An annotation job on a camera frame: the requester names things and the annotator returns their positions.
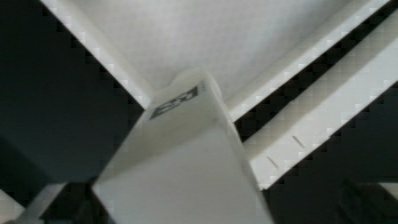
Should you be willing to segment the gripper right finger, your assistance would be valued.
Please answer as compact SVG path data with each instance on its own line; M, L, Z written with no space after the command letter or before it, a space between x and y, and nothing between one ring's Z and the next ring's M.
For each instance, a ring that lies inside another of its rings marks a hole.
M398 224L398 182L344 181L331 224Z

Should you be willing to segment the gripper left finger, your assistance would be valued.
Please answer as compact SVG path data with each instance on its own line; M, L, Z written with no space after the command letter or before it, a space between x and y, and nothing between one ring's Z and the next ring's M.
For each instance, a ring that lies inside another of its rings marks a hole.
M109 216L88 182L49 184L13 224L109 224Z

